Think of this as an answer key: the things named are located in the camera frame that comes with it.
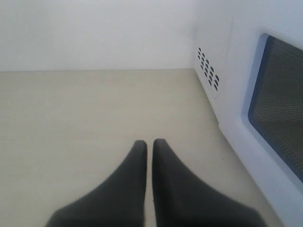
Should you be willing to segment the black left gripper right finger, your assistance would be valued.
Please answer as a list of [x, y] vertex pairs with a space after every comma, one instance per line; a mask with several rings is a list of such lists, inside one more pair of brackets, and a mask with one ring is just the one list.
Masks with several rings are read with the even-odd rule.
[[165, 139], [152, 151], [152, 189], [159, 227], [263, 227], [259, 213], [192, 173]]

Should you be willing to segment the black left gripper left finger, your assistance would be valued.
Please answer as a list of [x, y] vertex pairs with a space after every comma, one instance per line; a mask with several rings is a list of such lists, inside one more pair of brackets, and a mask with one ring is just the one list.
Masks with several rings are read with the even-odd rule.
[[48, 227], [143, 227], [147, 144], [134, 142], [119, 167], [97, 188], [58, 209]]

